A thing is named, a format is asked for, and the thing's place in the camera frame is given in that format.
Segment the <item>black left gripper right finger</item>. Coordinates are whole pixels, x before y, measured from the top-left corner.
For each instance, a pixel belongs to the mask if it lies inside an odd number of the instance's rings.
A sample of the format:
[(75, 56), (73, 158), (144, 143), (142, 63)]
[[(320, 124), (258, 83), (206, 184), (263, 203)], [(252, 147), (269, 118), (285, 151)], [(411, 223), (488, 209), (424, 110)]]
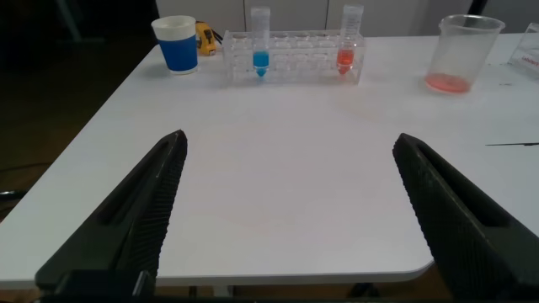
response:
[(420, 139), (392, 154), (421, 231), (458, 300), (538, 300), (538, 237)]

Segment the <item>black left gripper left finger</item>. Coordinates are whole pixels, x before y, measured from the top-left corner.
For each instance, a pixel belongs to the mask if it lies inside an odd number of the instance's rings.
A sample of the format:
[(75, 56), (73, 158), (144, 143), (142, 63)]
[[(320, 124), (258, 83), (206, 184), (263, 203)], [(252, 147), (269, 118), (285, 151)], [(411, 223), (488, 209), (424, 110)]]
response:
[(38, 270), (39, 289), (54, 295), (154, 290), (187, 149), (181, 130), (160, 139)]

